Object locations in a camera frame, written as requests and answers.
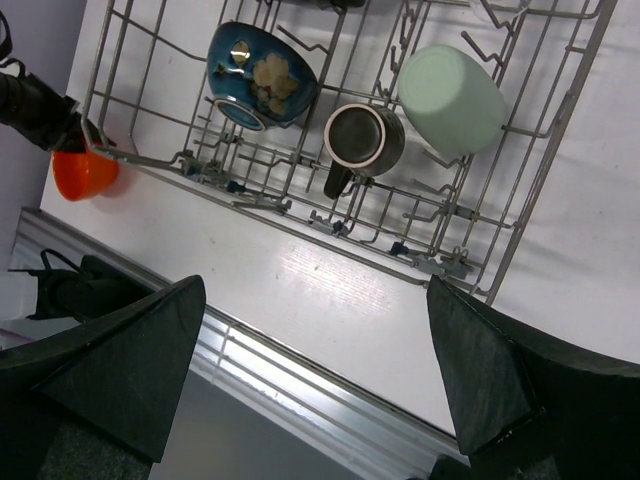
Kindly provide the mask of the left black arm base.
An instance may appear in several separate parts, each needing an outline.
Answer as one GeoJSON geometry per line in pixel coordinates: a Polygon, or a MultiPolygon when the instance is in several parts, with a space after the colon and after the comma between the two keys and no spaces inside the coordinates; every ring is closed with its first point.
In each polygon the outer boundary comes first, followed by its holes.
{"type": "Polygon", "coordinates": [[[154,292],[94,255],[85,255],[75,264],[53,249],[44,249],[40,258],[43,267],[26,272],[38,287],[30,320],[73,318],[85,323],[154,292]]]}

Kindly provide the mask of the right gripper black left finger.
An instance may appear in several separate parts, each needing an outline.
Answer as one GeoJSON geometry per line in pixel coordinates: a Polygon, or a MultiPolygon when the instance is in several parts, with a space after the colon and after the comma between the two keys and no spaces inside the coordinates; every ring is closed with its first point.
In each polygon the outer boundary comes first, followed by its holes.
{"type": "Polygon", "coordinates": [[[206,306],[186,277],[1,353],[4,479],[146,479],[161,461],[206,306]]]}

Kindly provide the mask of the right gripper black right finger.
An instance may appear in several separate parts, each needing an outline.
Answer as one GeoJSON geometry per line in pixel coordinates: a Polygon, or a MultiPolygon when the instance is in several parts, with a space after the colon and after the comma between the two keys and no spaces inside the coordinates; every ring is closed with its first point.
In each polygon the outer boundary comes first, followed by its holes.
{"type": "Polygon", "coordinates": [[[637,364],[547,334],[438,277],[426,304],[474,478],[638,478],[637,364]]]}

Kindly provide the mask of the dark brown mug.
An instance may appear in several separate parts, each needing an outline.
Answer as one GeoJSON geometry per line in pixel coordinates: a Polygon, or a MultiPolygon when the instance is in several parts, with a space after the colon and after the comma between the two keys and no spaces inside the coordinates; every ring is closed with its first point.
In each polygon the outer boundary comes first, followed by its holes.
{"type": "Polygon", "coordinates": [[[324,128],[331,166],[323,192],[334,200],[355,177],[372,178],[391,170],[405,148],[405,130],[390,109],[363,103],[335,110],[324,128]]]}

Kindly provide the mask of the grey wire dish rack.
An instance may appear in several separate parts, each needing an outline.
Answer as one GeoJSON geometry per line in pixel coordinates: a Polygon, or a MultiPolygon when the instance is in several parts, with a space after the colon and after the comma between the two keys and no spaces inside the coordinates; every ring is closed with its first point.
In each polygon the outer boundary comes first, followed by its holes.
{"type": "Polygon", "coordinates": [[[107,1],[90,149],[492,302],[612,1],[107,1]]]}

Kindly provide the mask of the pale green cup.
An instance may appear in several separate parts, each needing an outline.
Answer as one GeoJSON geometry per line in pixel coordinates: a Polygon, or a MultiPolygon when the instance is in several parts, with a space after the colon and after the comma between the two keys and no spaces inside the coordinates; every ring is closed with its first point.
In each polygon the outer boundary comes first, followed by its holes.
{"type": "Polygon", "coordinates": [[[417,50],[397,79],[410,124],[437,152],[476,154],[496,140],[507,105],[492,78],[463,51],[442,44],[417,50]]]}

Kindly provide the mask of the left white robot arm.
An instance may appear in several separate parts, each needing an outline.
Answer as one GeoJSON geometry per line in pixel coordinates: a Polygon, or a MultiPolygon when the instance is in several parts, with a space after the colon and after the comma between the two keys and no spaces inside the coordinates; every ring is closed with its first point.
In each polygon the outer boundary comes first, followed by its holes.
{"type": "Polygon", "coordinates": [[[88,139],[102,140],[97,127],[87,123],[82,129],[79,102],[62,96],[29,72],[24,63],[11,56],[13,42],[5,17],[1,18],[1,123],[13,128],[31,144],[44,151],[84,153],[88,139]]]}

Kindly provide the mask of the blue floral ceramic bowl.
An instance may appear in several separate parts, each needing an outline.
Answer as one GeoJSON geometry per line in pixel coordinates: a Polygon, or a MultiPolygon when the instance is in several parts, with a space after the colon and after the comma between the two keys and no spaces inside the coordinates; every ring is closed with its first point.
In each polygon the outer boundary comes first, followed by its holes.
{"type": "Polygon", "coordinates": [[[314,71],[296,50],[261,28],[236,21],[216,29],[206,76],[211,103],[255,132],[289,127],[319,93],[314,71]]]}

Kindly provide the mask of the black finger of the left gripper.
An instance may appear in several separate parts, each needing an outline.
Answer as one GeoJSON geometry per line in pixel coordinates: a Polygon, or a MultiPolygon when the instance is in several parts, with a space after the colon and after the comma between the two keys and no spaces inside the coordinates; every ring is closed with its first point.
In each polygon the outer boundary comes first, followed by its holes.
{"type": "Polygon", "coordinates": [[[109,137],[103,141],[97,127],[91,121],[88,122],[88,130],[88,134],[82,130],[78,102],[71,97],[63,97],[62,104],[56,109],[53,117],[49,150],[84,153],[87,150],[87,139],[92,140],[96,145],[116,146],[116,143],[109,137]]]}

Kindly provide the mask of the orange bowl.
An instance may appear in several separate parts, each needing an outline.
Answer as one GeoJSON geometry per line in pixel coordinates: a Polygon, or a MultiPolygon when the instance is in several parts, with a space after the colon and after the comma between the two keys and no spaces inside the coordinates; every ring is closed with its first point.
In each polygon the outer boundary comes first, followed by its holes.
{"type": "Polygon", "coordinates": [[[68,201],[80,201],[106,192],[118,177],[119,164],[91,151],[54,152],[52,170],[62,197],[68,201]]]}

